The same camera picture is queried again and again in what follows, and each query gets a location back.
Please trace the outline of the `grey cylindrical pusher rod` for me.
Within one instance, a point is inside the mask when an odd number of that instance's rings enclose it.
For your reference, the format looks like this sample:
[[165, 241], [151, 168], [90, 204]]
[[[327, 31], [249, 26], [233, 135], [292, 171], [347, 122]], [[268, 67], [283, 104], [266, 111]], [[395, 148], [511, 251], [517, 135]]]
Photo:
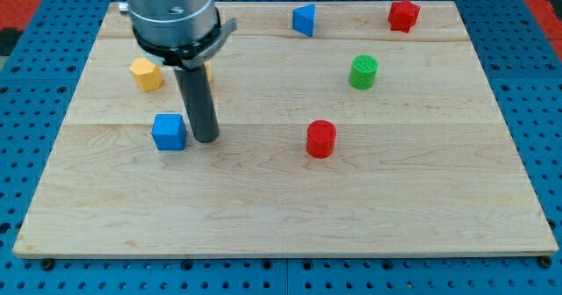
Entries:
[[184, 107], [196, 141], [211, 143], [220, 134], [205, 66], [174, 68]]

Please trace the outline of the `black and grey clamp ring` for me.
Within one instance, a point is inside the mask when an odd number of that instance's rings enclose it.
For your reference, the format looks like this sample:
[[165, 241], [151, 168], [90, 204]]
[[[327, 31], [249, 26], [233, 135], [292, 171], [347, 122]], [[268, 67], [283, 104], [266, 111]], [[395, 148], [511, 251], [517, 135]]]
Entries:
[[147, 58], [160, 66], [194, 69], [211, 60], [238, 29], [236, 18], [224, 24], [219, 10], [214, 20], [201, 20], [202, 15], [175, 20], [153, 20], [132, 11], [133, 35]]

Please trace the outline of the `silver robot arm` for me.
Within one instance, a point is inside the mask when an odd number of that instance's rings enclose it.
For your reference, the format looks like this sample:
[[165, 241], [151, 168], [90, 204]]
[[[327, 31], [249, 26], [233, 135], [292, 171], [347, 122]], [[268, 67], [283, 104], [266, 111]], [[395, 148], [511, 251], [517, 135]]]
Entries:
[[140, 48], [174, 69], [195, 140], [215, 141], [220, 130], [205, 63], [236, 31], [237, 21], [222, 22], [214, 0], [126, 2]]

